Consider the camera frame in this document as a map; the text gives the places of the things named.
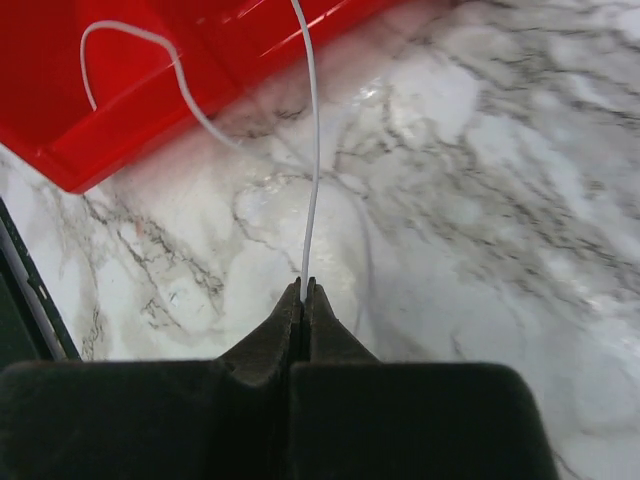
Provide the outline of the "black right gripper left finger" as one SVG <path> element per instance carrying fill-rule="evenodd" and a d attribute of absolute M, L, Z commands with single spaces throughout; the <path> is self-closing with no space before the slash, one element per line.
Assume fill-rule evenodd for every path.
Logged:
<path fill-rule="evenodd" d="M 5 479 L 276 479 L 299 283 L 215 359 L 31 361 L 1 375 Z"/>

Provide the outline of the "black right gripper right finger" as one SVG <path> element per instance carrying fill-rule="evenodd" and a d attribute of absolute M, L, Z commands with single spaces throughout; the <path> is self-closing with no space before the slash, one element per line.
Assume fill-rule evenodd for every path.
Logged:
<path fill-rule="evenodd" d="M 383 363 L 310 283 L 289 380 L 293 479 L 554 479 L 534 396 L 495 363 Z"/>

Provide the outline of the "red plastic bin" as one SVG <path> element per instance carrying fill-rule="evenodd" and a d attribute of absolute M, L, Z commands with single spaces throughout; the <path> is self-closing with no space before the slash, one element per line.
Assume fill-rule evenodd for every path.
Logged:
<path fill-rule="evenodd" d="M 383 1 L 5 1 L 1 141 L 57 186 L 81 193 L 300 59 Z"/>

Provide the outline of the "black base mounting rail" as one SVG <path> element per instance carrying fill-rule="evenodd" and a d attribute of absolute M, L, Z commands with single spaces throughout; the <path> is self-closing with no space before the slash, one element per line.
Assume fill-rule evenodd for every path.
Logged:
<path fill-rule="evenodd" d="M 1 206 L 1 367 L 78 360 L 76 348 L 5 205 Z"/>

